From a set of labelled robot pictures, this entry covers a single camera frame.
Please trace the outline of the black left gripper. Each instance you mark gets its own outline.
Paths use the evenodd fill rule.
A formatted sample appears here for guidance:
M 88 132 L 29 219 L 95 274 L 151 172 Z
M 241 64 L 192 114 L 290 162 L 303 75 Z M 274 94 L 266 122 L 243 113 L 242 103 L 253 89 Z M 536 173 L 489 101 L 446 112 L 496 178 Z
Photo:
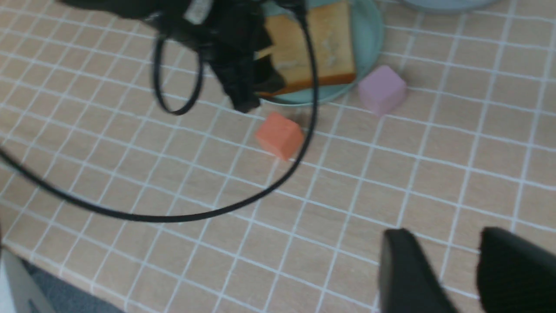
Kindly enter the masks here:
M 265 17 L 256 0 L 65 0 L 73 8 L 140 20 L 162 40 L 197 52 L 230 97 L 234 110 L 260 107 L 256 53 L 270 46 Z

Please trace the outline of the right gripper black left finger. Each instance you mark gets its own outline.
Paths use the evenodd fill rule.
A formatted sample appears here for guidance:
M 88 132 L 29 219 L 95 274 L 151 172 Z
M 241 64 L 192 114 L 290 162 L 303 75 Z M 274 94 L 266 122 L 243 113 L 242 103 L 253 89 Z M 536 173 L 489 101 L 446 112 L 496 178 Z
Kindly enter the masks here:
M 415 236 L 385 230 L 379 266 L 382 313 L 456 313 Z

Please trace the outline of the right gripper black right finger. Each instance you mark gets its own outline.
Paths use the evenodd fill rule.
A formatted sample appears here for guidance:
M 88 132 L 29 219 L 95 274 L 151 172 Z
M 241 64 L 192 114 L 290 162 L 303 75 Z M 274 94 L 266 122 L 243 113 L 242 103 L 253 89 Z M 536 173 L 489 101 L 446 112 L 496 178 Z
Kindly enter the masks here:
M 489 226 L 481 232 L 477 288 L 486 313 L 554 313 L 556 258 L 549 251 Z

